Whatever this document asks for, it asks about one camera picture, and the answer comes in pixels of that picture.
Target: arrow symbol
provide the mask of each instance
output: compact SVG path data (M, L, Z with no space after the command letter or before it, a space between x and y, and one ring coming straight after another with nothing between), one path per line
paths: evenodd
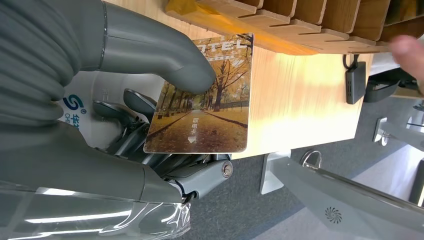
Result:
M189 136L188 141L192 144L194 141L196 141L196 136Z

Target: blue logo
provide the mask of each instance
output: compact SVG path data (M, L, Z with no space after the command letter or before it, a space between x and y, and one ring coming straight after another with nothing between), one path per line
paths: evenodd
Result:
M83 101L77 95L69 95L68 98L64 97L63 102L70 110L77 110L78 108L83 108Z

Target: autumn tree image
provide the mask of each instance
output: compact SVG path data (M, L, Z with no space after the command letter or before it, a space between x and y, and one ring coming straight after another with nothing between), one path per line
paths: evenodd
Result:
M146 152L236 153L247 146L253 35L194 40L216 73L205 92L165 83L153 116Z

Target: human hand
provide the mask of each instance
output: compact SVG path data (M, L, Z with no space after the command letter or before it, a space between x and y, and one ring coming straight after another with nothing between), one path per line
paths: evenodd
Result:
M415 37L401 35L391 41L390 50L396 63L416 79L424 93L424 46Z

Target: floor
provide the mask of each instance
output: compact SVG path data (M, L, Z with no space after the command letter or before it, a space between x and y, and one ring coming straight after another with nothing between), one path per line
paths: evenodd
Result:
M378 118L387 117L392 123L405 126L409 116L417 113L412 108L417 102L389 97L377 103L365 103L354 139L314 146L322 152L322 168L351 179L402 149L406 144L395 139L386 147L373 143L375 124ZM308 149L292 149L291 157L300 160ZM252 240L299 216L294 214L306 211L286 188L260 194L263 156L235 160L233 165L230 179L204 198L192 201L191 230L178 240Z

